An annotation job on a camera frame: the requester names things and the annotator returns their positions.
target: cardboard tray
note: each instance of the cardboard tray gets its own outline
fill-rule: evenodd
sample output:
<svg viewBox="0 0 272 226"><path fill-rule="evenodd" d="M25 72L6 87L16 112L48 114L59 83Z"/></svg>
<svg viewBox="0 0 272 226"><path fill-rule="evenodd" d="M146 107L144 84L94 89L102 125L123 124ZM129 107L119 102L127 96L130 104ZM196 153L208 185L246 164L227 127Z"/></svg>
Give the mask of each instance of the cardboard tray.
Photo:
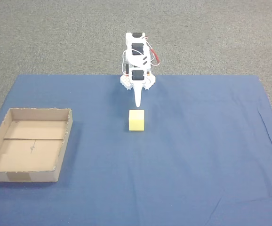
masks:
<svg viewBox="0 0 272 226"><path fill-rule="evenodd" d="M58 181L71 109L11 108L0 126L0 182Z"/></svg>

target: robotic arm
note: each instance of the robotic arm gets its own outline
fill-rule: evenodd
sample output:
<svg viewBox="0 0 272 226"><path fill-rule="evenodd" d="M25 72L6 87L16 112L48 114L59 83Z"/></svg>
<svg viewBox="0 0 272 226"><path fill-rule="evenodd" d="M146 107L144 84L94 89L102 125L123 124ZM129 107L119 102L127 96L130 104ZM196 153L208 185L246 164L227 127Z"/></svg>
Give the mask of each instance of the robotic arm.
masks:
<svg viewBox="0 0 272 226"><path fill-rule="evenodd" d="M159 65L159 59L147 42L145 33L126 33L127 50L122 54L122 67L126 62L126 70L122 68L123 75L120 78L122 85L130 90L133 88L136 107L141 104L142 88L149 89L156 78L151 73L151 52Z"/></svg>

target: blue tablecloth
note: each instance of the blue tablecloth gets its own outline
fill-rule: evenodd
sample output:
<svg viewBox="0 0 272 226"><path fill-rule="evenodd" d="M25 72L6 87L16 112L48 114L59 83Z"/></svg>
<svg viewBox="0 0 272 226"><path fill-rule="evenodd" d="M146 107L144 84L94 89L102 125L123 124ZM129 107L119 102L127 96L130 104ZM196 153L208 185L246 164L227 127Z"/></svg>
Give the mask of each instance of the blue tablecloth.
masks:
<svg viewBox="0 0 272 226"><path fill-rule="evenodd" d="M56 183L0 183L0 226L272 226L272 110L255 76L157 76L145 131L119 76L22 75L11 107L71 108Z"/></svg>

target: yellow block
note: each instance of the yellow block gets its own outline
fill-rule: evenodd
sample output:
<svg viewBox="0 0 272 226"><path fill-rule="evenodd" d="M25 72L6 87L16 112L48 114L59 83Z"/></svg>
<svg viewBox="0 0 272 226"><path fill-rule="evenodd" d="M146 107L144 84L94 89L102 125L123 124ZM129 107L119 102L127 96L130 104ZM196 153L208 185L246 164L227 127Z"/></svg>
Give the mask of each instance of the yellow block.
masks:
<svg viewBox="0 0 272 226"><path fill-rule="evenodd" d="M144 131L144 110L130 110L128 126L130 131Z"/></svg>

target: red cable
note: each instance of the red cable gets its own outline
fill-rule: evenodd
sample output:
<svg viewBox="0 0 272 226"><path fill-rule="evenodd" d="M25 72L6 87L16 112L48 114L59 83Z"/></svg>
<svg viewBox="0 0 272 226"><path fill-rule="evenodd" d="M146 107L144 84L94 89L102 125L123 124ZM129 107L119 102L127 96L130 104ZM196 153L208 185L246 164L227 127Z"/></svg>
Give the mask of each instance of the red cable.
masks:
<svg viewBox="0 0 272 226"><path fill-rule="evenodd" d="M159 63L160 63L160 60L159 60L159 57L157 56L155 50L151 49L151 51L152 51L152 53L154 54L154 56L155 56L155 58L156 58L156 60L157 60L157 64L159 64Z"/></svg>

